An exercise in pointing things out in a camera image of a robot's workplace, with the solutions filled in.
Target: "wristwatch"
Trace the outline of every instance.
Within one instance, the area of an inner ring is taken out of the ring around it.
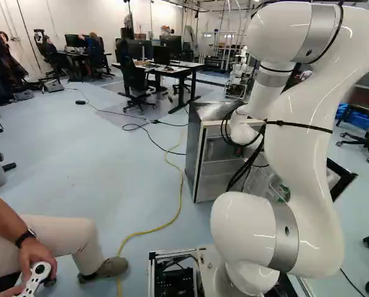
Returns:
[[[28,229],[23,235],[19,236],[17,240],[15,240],[15,245],[17,248],[21,248],[23,241],[29,237],[36,238],[36,233],[32,229]]]

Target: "brown shoe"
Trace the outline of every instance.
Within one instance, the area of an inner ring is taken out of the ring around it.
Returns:
[[[91,275],[78,274],[77,278],[80,283],[89,283],[101,278],[117,277],[125,272],[128,268],[128,261],[121,257],[112,257],[103,262],[102,266]]]

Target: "man's arm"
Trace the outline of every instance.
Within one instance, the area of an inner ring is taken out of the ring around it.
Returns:
[[[0,236],[15,243],[27,230],[25,222],[0,199]]]
[[[0,236],[15,241],[28,230],[26,223],[17,213],[0,199]],[[30,278],[30,264],[45,261],[51,264],[51,279],[56,277],[57,262],[50,251],[37,241],[36,238],[26,238],[22,241],[19,250],[19,262],[22,270],[22,279]]]

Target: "black table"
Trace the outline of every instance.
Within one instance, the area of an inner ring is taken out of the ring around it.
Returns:
[[[121,68],[121,65],[119,63],[112,63],[111,65],[118,69]],[[179,79],[179,97],[178,97],[179,102],[176,107],[169,110],[169,113],[175,113],[176,111],[185,107],[190,102],[193,102],[196,99],[200,98],[200,96],[195,96],[195,87],[196,87],[197,71],[199,71],[202,66],[203,66],[202,64],[199,64],[199,65],[196,65],[195,67],[194,65],[190,67],[188,64],[187,67],[185,67],[177,63],[176,64],[172,63],[172,68],[174,69],[174,71],[168,71],[162,67],[150,70],[150,68],[144,67],[143,65],[136,65],[137,68],[148,70],[148,73],[155,75],[155,88],[157,92],[162,92],[165,90],[165,88],[161,86],[161,76],[167,76],[167,77],[173,77],[175,79]],[[192,75],[191,95],[190,95],[190,100],[188,100],[187,102],[184,102],[184,82],[187,76],[189,75]],[[124,87],[125,87],[125,96],[129,97],[130,95],[129,87],[125,85],[125,81],[124,81]]]

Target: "blue floor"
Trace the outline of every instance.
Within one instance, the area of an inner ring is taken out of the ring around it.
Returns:
[[[66,87],[80,88],[99,109],[125,101],[104,88],[81,83]],[[221,88],[206,99],[219,99]],[[121,241],[136,231],[148,230],[169,221],[179,205],[180,176],[164,162],[164,153],[155,147],[144,131],[125,132],[102,118],[82,100],[75,90],[37,94],[36,98],[0,108],[4,132],[0,134],[0,151],[4,163],[16,162],[8,183],[0,188],[0,197],[18,213],[94,219],[106,256],[114,256]],[[174,124],[187,122],[181,110],[166,116]],[[369,235],[369,164],[367,151],[358,145],[335,146],[339,133],[334,131],[329,157],[359,174],[353,185],[336,202],[346,237],[348,276],[362,287],[369,280],[369,250],[361,239]],[[185,152],[186,127],[149,125],[152,138],[164,148],[184,139],[176,152]],[[169,159],[184,169],[185,157]],[[150,235],[135,238],[122,255],[130,262],[123,278],[124,296],[147,295],[148,252],[159,249],[194,248],[212,243],[210,234],[211,203],[193,204],[185,179],[182,212],[172,226]],[[59,258],[59,281],[40,296],[116,296],[114,280],[80,286],[77,269],[70,257]],[[318,296],[357,296],[341,275],[327,280],[312,280]]]

